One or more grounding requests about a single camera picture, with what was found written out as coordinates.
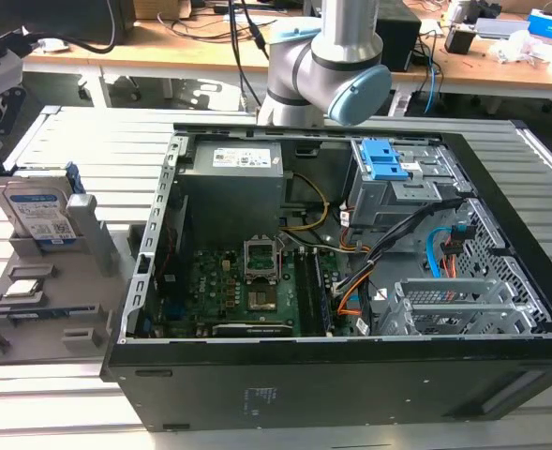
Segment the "cardboard box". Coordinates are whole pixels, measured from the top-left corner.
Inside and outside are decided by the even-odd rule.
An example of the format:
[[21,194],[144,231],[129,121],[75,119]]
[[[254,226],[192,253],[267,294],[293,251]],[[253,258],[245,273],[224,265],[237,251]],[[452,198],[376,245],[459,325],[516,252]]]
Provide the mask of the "cardboard box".
[[134,0],[136,19],[154,21],[160,12],[163,19],[175,21],[180,18],[180,3],[180,0]]

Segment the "wooden table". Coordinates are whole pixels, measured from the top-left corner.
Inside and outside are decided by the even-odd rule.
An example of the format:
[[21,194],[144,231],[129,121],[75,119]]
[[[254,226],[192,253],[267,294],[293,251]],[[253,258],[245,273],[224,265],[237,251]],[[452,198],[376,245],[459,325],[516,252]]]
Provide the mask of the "wooden table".
[[[427,12],[415,4],[411,9],[420,18],[439,18],[439,12]],[[501,15],[505,19],[516,16]],[[189,26],[198,27],[219,20],[220,17],[202,16]],[[186,31],[183,25],[176,29]],[[229,30],[226,23],[214,23],[203,29],[188,29],[188,33],[214,35]],[[431,47],[433,37],[426,37]],[[535,67],[525,62],[500,64],[487,54],[490,40],[474,40],[467,55],[449,54],[444,50],[444,37],[438,37],[434,58],[444,72],[441,92],[498,97],[552,98],[552,75],[546,64],[537,61]],[[252,41],[240,44],[245,73],[253,83],[266,84],[267,60]],[[215,44],[177,37],[158,22],[138,22],[128,45],[117,46],[108,54],[94,54],[79,49],[57,55],[32,54],[25,62],[25,70],[79,73],[88,79],[94,105],[111,106],[104,75],[151,77],[164,80],[166,98],[172,95],[174,78],[213,79],[238,84],[239,75],[229,42]],[[394,101],[389,115],[403,115],[410,95],[419,89],[425,78],[423,67],[411,67],[406,73],[393,74]]]

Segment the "white sticker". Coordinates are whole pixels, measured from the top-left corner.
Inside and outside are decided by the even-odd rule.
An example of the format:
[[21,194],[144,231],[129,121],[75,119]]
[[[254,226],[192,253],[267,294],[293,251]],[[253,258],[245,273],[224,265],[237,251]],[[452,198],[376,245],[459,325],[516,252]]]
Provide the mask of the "white sticker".
[[23,226],[37,241],[63,244],[75,239],[69,220],[61,214],[61,203],[55,195],[11,195],[9,201]]
[[369,333],[369,326],[363,321],[363,319],[357,319],[357,323],[355,325],[357,327],[357,330],[359,330],[359,333],[361,333],[363,336],[367,336],[367,334]]
[[377,301],[388,299],[388,290],[386,288],[378,289],[373,299]]
[[422,170],[421,166],[419,165],[419,162],[401,162],[400,168],[403,171],[407,172],[419,172]]
[[213,167],[272,167],[269,148],[217,148],[213,152]]

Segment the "aluminum workbench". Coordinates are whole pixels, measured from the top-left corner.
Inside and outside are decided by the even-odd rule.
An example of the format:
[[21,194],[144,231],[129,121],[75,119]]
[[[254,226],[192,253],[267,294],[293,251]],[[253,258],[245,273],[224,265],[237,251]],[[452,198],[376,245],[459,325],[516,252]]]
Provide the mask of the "aluminum workbench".
[[[110,230],[145,223],[173,123],[250,124],[242,113],[46,108],[7,167],[78,164]],[[461,133],[552,259],[552,154],[507,121],[374,118],[368,127]],[[0,276],[11,254],[0,209]],[[100,361],[0,367],[0,447],[552,448],[552,388],[498,422],[148,434]]]

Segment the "orange wire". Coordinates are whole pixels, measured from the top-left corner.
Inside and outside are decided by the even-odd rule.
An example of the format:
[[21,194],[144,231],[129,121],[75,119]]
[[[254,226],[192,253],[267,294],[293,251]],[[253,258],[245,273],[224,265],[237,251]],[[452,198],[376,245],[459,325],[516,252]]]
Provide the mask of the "orange wire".
[[453,255],[452,262],[453,265],[451,267],[451,271],[453,273],[453,278],[456,278],[456,255]]
[[338,314],[353,314],[353,315],[359,315],[360,311],[353,311],[352,309],[344,309],[344,306],[346,306],[347,302],[349,301],[349,297],[351,297],[351,294],[354,292],[355,289],[367,278],[371,275],[372,271],[367,272],[362,277],[357,279],[357,281],[351,286],[351,288],[347,291],[347,293],[344,294],[344,297],[342,297],[342,301],[340,302],[340,305],[338,305]]
[[[350,247],[350,246],[347,246],[346,243],[344,242],[344,238],[345,236],[347,235],[347,233],[349,232],[349,229],[348,228],[345,228],[344,231],[342,232],[342,234],[340,234],[340,248],[342,248],[343,250],[356,250],[357,247]],[[362,246],[361,247],[361,250],[362,251],[369,251],[371,248],[368,247],[368,246]]]
[[446,272],[446,277],[450,278],[451,275],[448,272],[448,267],[446,266],[446,258],[442,258],[442,267],[444,268],[444,272]]

